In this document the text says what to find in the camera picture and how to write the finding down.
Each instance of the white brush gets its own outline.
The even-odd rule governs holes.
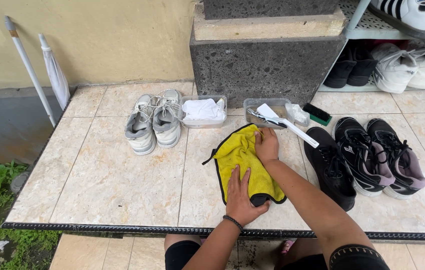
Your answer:
[[[309,135],[300,130],[297,126],[294,126],[293,123],[289,122],[289,120],[280,118],[266,103],[262,104],[257,108],[257,112],[263,116],[272,118],[278,122],[283,123],[290,130],[296,133],[299,137],[301,137],[306,143],[310,144],[312,147],[316,148],[319,146],[319,143],[311,138]]]

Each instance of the clear plastic container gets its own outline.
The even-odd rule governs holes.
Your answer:
[[[188,101],[188,100],[201,100],[201,99],[209,99],[209,98],[211,98],[214,102],[218,102],[221,98],[222,99],[224,99],[224,112],[226,113],[226,118],[224,118],[224,120],[214,120],[214,121],[212,121],[212,120],[183,120],[184,119],[184,117],[185,117],[185,112],[183,112],[182,111],[182,105],[184,104],[184,102],[186,102],[186,101]],[[224,121],[227,119],[227,98],[226,98],[226,96],[224,95],[224,96],[209,96],[209,95],[206,95],[206,96],[183,96],[182,98],[181,98],[181,101],[180,101],[180,106],[179,106],[179,121],[181,121],[186,127],[188,127],[188,128],[221,128],[222,127],[222,124],[224,123]]]
[[[259,106],[266,103],[279,117],[287,118],[286,112],[286,103],[291,103],[290,100],[284,98],[274,98],[274,99],[245,99],[244,100],[244,120],[248,123],[254,123],[258,127],[271,127],[274,129],[284,129],[278,125],[267,123],[262,119],[257,118],[256,116],[250,114],[247,109],[251,108],[257,110]]]

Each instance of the person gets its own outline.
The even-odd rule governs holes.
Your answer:
[[[341,207],[278,159],[279,141],[271,128],[256,136],[256,155],[294,205],[317,239],[300,238],[283,244],[275,270],[389,269],[364,231]],[[239,165],[228,183],[226,216],[201,244],[198,236],[167,235],[166,270],[223,270],[241,227],[268,211],[271,201],[254,207],[247,191],[247,169],[239,181]]]

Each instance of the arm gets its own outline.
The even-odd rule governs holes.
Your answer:
[[[269,210],[270,201],[254,207],[249,200],[248,184],[251,170],[246,170],[239,181],[240,168],[232,170],[227,184],[226,215],[245,226]],[[183,270],[224,270],[239,234],[239,227],[230,220],[223,220],[209,235],[201,248],[192,256]]]
[[[263,128],[262,132],[264,139],[259,132],[255,134],[257,157],[316,234],[324,259],[329,261],[331,253],[346,244],[374,248],[364,231],[339,205],[278,160],[279,141],[274,130]]]

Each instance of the white rag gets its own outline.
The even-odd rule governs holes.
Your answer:
[[[224,120],[224,108],[217,105],[213,99],[186,101],[183,104],[185,117],[183,120]]]

